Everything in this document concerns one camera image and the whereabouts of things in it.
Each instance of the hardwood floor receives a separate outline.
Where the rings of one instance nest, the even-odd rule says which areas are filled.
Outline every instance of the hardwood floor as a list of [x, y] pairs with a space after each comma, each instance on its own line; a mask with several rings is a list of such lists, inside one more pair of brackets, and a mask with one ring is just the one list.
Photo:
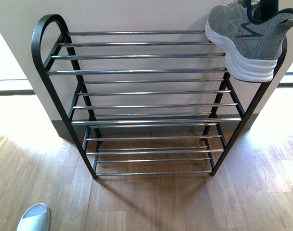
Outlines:
[[16, 230], [39, 202], [51, 208], [50, 231], [293, 231], [293, 121], [284, 113], [268, 119], [270, 104], [288, 112], [293, 103], [281, 105], [276, 92], [214, 177], [97, 181], [71, 140], [57, 136], [36, 96], [0, 96], [0, 231]]

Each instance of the slipper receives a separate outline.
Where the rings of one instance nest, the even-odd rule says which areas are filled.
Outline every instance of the slipper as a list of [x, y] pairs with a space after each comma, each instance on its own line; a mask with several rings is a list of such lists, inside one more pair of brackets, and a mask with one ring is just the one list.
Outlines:
[[32, 205], [21, 217], [17, 231], [48, 231], [50, 209], [44, 203]]

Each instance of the metal shoe rack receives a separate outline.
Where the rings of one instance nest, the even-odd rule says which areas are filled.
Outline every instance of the metal shoe rack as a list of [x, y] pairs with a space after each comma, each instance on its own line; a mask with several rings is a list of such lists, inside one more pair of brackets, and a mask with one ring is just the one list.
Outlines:
[[[61, 31], [56, 43], [53, 45], [45, 62], [41, 57], [41, 41], [46, 27], [50, 23], [56, 23]], [[32, 37], [32, 57], [35, 67], [47, 88], [56, 109], [58, 110], [70, 136], [72, 137], [77, 149], [85, 162], [92, 177], [115, 176], [115, 175], [149, 175], [149, 174], [172, 174], [172, 173], [210, 173], [214, 175], [219, 169], [224, 158], [236, 141], [241, 130], [252, 115], [254, 109], [267, 90], [270, 82], [262, 83], [253, 97], [246, 110], [243, 109], [240, 100], [230, 82], [230, 74], [225, 67], [186, 67], [186, 68], [141, 68], [132, 69], [124, 65], [120, 69], [101, 68], [100, 64], [94, 64], [96, 69], [84, 69], [81, 63], [85, 61], [106, 60], [110, 62], [128, 61], [130, 65], [136, 60], [152, 60], [155, 64], [161, 64], [162, 60], [182, 59], [204, 59], [208, 63], [212, 60], [224, 59], [224, 53], [169, 53], [169, 54], [150, 54], [145, 48], [169, 47], [170, 51], [178, 51], [180, 47], [215, 46], [208, 40], [195, 41], [152, 41], [152, 42], [72, 42], [72, 38], [98, 38], [138, 36], [143, 40], [149, 35], [164, 36], [185, 36], [185, 35], [203, 35], [203, 31], [115, 31], [115, 32], [69, 32], [63, 18], [57, 14], [47, 15], [41, 18], [35, 27]], [[286, 54], [286, 39], [283, 43], [282, 56], [278, 61], [275, 72], [283, 63]], [[135, 49], [141, 49], [141, 53], [135, 54], [115, 54], [114, 50], [109, 50], [108, 54], [94, 53], [87, 55], [76, 55], [80, 48], [88, 48], [88, 53], [92, 48], [125, 48], [126, 52]], [[61, 51], [67, 51], [66, 55], [61, 55]], [[69, 62], [72, 65], [71, 70], [54, 70], [56, 62]], [[210, 77], [210, 73], [220, 78]], [[77, 86], [73, 92], [73, 99], [68, 112], [66, 112], [60, 97], [54, 87], [51, 77], [71, 78], [75, 77]], [[209, 89], [209, 85], [218, 84], [214, 90]], [[184, 86], [204, 86], [200, 90], [184, 90]], [[182, 90], [169, 90], [170, 85], [180, 87]], [[120, 90], [123, 86], [129, 86], [126, 91]], [[190, 95], [197, 99], [208, 99], [210, 96], [212, 102], [201, 101], [196, 103], [175, 102], [175, 99]], [[222, 102], [223, 95], [231, 97], [231, 103]], [[158, 103], [152, 100], [156, 96], [158, 99], [168, 100], [166, 103]], [[217, 116], [217, 110], [221, 107], [234, 108], [239, 114], [237, 118], [221, 118]], [[84, 120], [74, 119], [74, 114], [87, 112]], [[227, 122], [238, 123], [230, 139], [226, 139], [222, 125]], [[76, 132], [77, 127], [85, 128], [83, 140], [79, 139]], [[166, 131], [162, 135], [154, 131]], [[110, 133], [119, 133], [119, 135], [106, 135]], [[220, 141], [222, 148], [212, 148], [210, 144], [213, 140]], [[137, 143], [137, 147], [126, 147], [130, 141]], [[137, 163], [175, 163], [173, 166], [181, 166], [184, 163], [194, 163], [197, 167], [200, 163], [203, 169], [183, 169], [168, 171], [137, 171], [137, 172], [111, 172], [112, 165], [135, 165]]]

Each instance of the gray sneaker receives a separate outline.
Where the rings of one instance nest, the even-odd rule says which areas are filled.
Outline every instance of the gray sneaker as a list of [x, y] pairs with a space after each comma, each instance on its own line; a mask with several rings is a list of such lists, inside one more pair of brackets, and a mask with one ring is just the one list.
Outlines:
[[[227, 70], [238, 80], [271, 81], [284, 36], [293, 27], [293, 9], [278, 12], [278, 0], [270, 8], [262, 1], [217, 6], [205, 26], [208, 39], [225, 50]], [[270, 11], [272, 16], [266, 18]]]

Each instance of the chrome rod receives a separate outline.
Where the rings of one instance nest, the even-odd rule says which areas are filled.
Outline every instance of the chrome rod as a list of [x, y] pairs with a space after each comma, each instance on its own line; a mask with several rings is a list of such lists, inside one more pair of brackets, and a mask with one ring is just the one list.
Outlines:
[[184, 83], [184, 82], [222, 82], [220, 79], [168, 79], [168, 80], [119, 80], [119, 81], [84, 81], [84, 84], [120, 84], [120, 83]]
[[137, 151], [137, 150], [177, 150], [177, 149], [201, 149], [207, 148], [208, 146], [197, 146], [197, 147], [161, 147], [161, 148], [99, 148], [98, 151]]
[[178, 94], [218, 94], [230, 93], [231, 90], [188, 90], [158, 92], [113, 92], [113, 93], [78, 93], [79, 96], [122, 96], [122, 95], [178, 95]]
[[139, 162], [169, 162], [169, 161], [201, 161], [211, 158], [187, 158], [187, 159], [157, 159], [157, 160], [97, 160], [97, 163], [139, 163]]
[[144, 140], [179, 140], [179, 139], [211, 139], [221, 138], [221, 135], [212, 136], [158, 136], [158, 137], [118, 137], [118, 138], [87, 138], [87, 141], [144, 141]]
[[218, 73], [227, 72], [225, 67], [187, 68], [187, 69], [152, 69], [152, 70], [67, 70], [47, 71], [50, 76], [62, 75], [110, 75], [110, 74], [160, 74], [160, 73]]
[[114, 55], [53, 55], [55, 60], [95, 60], [95, 59], [151, 59], [151, 58], [216, 58], [225, 53], [205, 54], [114, 54]]
[[99, 177], [105, 176], [130, 176], [130, 175], [160, 175], [160, 174], [190, 174], [190, 173], [212, 173], [211, 170], [201, 171], [176, 171], [176, 172], [140, 172], [140, 173], [97, 173]]
[[160, 124], [160, 123], [216, 123], [241, 121], [241, 118], [206, 118], [206, 119], [158, 119], [158, 120], [92, 120], [92, 121], [72, 121], [72, 125], [138, 125], [138, 124]]
[[89, 153], [88, 155], [149, 155], [149, 154], [183, 154], [183, 153], [221, 153], [223, 149], [199, 149], [199, 150], [177, 150], [177, 151], [148, 151], [148, 152], [103, 152]]
[[68, 32], [69, 36], [96, 35], [178, 35], [204, 34], [204, 30], [150, 30], [150, 31], [98, 31], [98, 32]]
[[172, 126], [215, 126], [217, 123], [182, 123], [182, 124], [149, 124], [149, 125], [99, 125], [90, 128], [148, 128], [148, 127], [172, 127]]
[[184, 116], [205, 116], [210, 115], [211, 112], [197, 112], [197, 113], [127, 113], [127, 114], [96, 114], [96, 117], [112, 117], [112, 116], [175, 116], [175, 115], [184, 115]]
[[59, 43], [61, 47], [111, 47], [111, 46], [190, 46], [213, 45], [210, 41], [163, 41], [163, 42], [72, 42]]
[[129, 108], [175, 108], [175, 107], [222, 107], [236, 106], [237, 103], [191, 103], [191, 104], [167, 104], [167, 105], [128, 105], [128, 106], [73, 106], [74, 109], [129, 109]]

